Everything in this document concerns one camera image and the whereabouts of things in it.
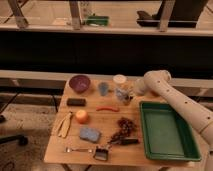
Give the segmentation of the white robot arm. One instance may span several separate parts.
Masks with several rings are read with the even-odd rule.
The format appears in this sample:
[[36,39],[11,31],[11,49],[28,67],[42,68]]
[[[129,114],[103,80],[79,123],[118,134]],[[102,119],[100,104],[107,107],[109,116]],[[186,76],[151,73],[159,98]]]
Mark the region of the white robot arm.
[[175,89],[170,80],[167,70],[148,71],[133,83],[133,92],[142,96],[153,91],[164,98],[209,145],[204,171],[213,171],[213,112]]

